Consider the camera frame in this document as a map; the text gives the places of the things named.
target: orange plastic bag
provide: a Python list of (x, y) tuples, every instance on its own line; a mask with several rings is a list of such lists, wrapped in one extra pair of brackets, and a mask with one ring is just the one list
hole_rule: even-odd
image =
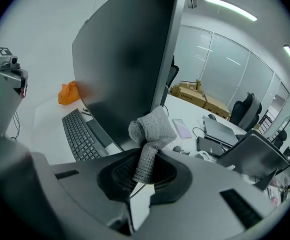
[(69, 84), (63, 84), (62, 87), (62, 90), (58, 94), (59, 104), (68, 105), (80, 99), (76, 81), (71, 81)]

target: black keyboard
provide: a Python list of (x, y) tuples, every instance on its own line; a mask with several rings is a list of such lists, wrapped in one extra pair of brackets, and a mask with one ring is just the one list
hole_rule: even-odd
[(101, 157), (95, 149), (95, 146), (99, 147), (100, 143), (96, 143), (94, 135), (86, 125), (78, 109), (66, 115), (62, 120), (68, 144), (76, 161), (86, 161)]

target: smartphone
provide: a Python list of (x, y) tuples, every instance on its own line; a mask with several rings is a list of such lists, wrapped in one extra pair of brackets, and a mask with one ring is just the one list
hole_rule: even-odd
[(192, 138), (189, 129), (186, 127), (182, 119), (173, 119), (173, 123), (182, 139)]

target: office desk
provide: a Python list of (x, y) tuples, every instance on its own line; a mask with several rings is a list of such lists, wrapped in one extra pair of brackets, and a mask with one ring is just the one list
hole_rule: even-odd
[[(190, 151), (190, 156), (194, 156), (197, 154), (197, 145), (196, 145), (196, 136), (193, 134), (192, 130), (194, 127), (204, 129), (204, 122), (203, 116), (208, 116), (211, 114), (210, 111), (207, 111), (203, 108), (200, 108), (192, 103), (186, 102), (182, 99), (174, 97), (172, 95), (167, 95), (167, 99), (165, 102), (166, 107), (169, 111), (169, 122), (172, 125), (174, 131), (177, 134), (177, 139), (170, 143), (166, 149), (172, 150), (175, 146), (181, 146), (184, 151)], [(230, 123), (229, 121), (221, 118), (220, 116), (213, 114), (217, 121), (222, 123), (223, 125), (233, 129), (235, 134), (245, 134), (246, 132), (239, 128), (238, 126)], [(190, 130), (192, 134), (192, 138), (188, 139), (181, 139), (177, 133), (174, 123), (172, 122), (173, 119), (182, 119)], [(198, 137), (205, 137), (205, 133), (200, 129), (194, 129), (195, 134)]]
[[(177, 130), (172, 122), (173, 119), (182, 119), (192, 133), (194, 127), (203, 128), (203, 116), (208, 116), (209, 111), (204, 110), (196, 105), (167, 95), (165, 102), (169, 111), (169, 121), (177, 134)], [(84, 104), (77, 100), (69, 105), (58, 104), (58, 97), (54, 97), (36, 108), (34, 127), (33, 127), (33, 151), (43, 153), (49, 164), (64, 164), (75, 162), (66, 139), (65, 131), (62, 124), (62, 118), (75, 109), (82, 111)], [(82, 113), (85, 121), (93, 119), (89, 115)], [(215, 115), (217, 121), (232, 128), (235, 134), (245, 134), (246, 132), (233, 125), (229, 121)], [(199, 129), (194, 130), (197, 136), (204, 137), (205, 133)], [(177, 139), (170, 143), (165, 149), (172, 150), (175, 146), (181, 146), (183, 150), (190, 151), (190, 156), (194, 156), (196, 151), (196, 136), (192, 133), (193, 138), (181, 139), (177, 134)], [(106, 147), (109, 154), (119, 152), (114, 144)]]

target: cardboard box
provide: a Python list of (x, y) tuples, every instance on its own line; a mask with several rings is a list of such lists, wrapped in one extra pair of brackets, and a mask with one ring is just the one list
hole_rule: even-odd
[(204, 106), (204, 109), (226, 119), (228, 118), (230, 112), (228, 110), (228, 108), (226, 107), (226, 105), (219, 101), (218, 99), (209, 96), (207, 94), (204, 95), (206, 98), (206, 104)]
[(196, 81), (196, 90), (197, 90), (197, 92), (203, 94), (203, 90), (202, 90), (202, 88), (201, 88), (201, 81), (198, 80), (198, 79), (197, 79), (197, 81)]
[(177, 96), (178, 89), (179, 89), (179, 84), (174, 85), (171, 89), (171, 94), (173, 96)]
[(202, 94), (184, 87), (179, 87), (177, 97), (201, 108), (206, 103), (206, 99)]
[(196, 82), (180, 81), (179, 86), (187, 88), (187, 89), (191, 89), (191, 90), (196, 90), (197, 83)]

